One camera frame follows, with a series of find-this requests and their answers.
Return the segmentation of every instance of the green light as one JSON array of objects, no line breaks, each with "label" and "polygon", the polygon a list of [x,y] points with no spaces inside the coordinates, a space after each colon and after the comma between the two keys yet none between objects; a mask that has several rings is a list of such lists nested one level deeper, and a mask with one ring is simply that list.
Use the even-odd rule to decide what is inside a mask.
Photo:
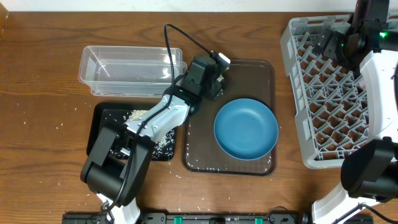
[{"label": "green light", "polygon": [[380,36],[381,36],[382,38],[385,38],[385,37],[387,36],[387,33],[386,33],[386,32],[381,32],[381,33],[380,33]]}]

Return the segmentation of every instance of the brown tray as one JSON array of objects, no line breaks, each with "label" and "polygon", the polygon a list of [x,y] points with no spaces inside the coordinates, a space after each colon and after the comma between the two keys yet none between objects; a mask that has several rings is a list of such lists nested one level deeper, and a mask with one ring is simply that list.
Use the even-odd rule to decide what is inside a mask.
[{"label": "brown tray", "polygon": [[182,162],[193,172],[265,176],[276,167],[275,148],[260,159],[242,161],[225,153],[214,136],[214,120],[228,102],[252,98],[275,113],[275,73],[265,61],[233,60],[225,73],[227,89],[218,100],[204,100],[197,114],[187,121]]}]

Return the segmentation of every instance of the black tray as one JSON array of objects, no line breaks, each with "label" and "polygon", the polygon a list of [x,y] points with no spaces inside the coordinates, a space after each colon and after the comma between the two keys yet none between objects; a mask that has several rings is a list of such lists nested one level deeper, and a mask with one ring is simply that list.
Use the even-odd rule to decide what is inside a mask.
[{"label": "black tray", "polygon": [[[93,121],[91,122],[90,136],[87,144],[87,155],[90,153],[94,143],[98,137],[101,128],[107,122],[117,122],[123,124],[131,115],[133,110],[150,110],[155,106],[155,103],[113,103],[104,102],[98,103],[94,109]],[[167,133],[171,141],[165,144],[162,148],[158,144],[155,146],[152,154],[153,161],[169,161],[174,156],[175,132],[173,129]],[[109,153],[117,159],[127,159],[127,155],[121,153],[118,149],[112,148]]]},{"label": "black tray", "polygon": [[268,62],[233,60],[225,74],[227,89],[218,100],[203,101],[188,121],[182,162],[194,172],[265,176],[276,167],[275,148],[260,159],[242,161],[225,153],[214,137],[214,120],[218,111],[238,98],[252,98],[275,113],[275,75]]}]

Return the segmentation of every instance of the clear plastic container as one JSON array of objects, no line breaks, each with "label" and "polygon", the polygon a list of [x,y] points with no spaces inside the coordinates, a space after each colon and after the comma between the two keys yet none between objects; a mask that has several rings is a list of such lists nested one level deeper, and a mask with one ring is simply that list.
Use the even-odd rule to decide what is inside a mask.
[{"label": "clear plastic container", "polygon": [[[172,48],[171,53],[175,76],[184,74],[182,51]],[[169,55],[165,47],[87,46],[79,81],[96,96],[162,96],[171,84]]]}]

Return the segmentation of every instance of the green clip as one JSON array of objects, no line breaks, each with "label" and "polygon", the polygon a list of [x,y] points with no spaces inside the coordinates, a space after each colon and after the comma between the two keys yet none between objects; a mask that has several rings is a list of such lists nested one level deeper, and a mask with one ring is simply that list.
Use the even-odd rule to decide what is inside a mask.
[{"label": "green clip", "polygon": [[264,221],[262,220],[262,218],[255,218],[254,219],[254,224],[263,224],[263,223],[264,223]]},{"label": "green clip", "polygon": [[182,217],[174,217],[174,224],[182,224]]}]

